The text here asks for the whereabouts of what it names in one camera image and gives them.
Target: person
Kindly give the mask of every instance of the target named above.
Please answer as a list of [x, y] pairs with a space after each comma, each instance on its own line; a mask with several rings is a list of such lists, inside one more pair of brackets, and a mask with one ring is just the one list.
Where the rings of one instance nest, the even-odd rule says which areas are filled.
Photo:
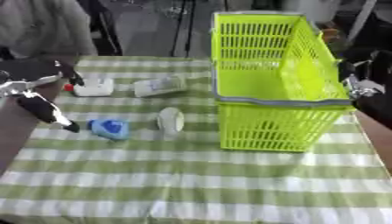
[[17, 58], [97, 54], [76, 0], [0, 0], [0, 18], [0, 48]]

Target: bottle cap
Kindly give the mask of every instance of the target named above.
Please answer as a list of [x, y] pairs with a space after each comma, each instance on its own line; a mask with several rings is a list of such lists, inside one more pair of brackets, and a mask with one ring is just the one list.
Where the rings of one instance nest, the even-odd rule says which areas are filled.
[[90, 121], [88, 121], [88, 123], [87, 123], [87, 129], [88, 130], [91, 130], [92, 128], [93, 128], [93, 122], [94, 122], [95, 120], [90, 120]]
[[67, 92], [74, 91], [74, 86], [72, 84], [66, 84], [64, 85], [64, 90], [66, 90]]

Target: green checkered tablecloth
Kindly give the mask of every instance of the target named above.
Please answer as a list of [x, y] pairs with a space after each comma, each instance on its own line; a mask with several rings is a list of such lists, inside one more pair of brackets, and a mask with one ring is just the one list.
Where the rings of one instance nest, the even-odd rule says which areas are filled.
[[[129, 141], [40, 124], [0, 179], [0, 219], [15, 223], [392, 223], [392, 183], [353, 115], [306, 153], [221, 150], [207, 60], [92, 57], [84, 77], [115, 78], [110, 98], [56, 100], [81, 125], [130, 122]], [[189, 91], [139, 99], [132, 83], [184, 75]], [[156, 125], [176, 107], [175, 141]]]

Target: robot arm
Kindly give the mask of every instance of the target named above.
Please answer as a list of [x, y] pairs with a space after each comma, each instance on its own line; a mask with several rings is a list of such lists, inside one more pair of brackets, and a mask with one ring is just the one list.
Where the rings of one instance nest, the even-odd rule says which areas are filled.
[[64, 117], [60, 109], [33, 89], [69, 79], [72, 85], [84, 86], [83, 79], [71, 66], [57, 60], [21, 59], [0, 62], [0, 97], [17, 96], [17, 103], [39, 120], [59, 123], [65, 130], [79, 132], [79, 125]]

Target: floor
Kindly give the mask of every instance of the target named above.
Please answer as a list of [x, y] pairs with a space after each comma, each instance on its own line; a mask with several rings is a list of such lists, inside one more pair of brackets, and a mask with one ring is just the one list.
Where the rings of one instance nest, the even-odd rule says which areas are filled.
[[[125, 55], [169, 57], [174, 43], [177, 16], [168, 13], [171, 6], [181, 1], [172, 0], [101, 0], [115, 15], [116, 29]], [[195, 8], [192, 42], [189, 57], [210, 56], [210, 24], [214, 11], [220, 5], [198, 0]], [[185, 8], [183, 23], [179, 30], [176, 57], [185, 57], [185, 45], [190, 23], [191, 2]]]

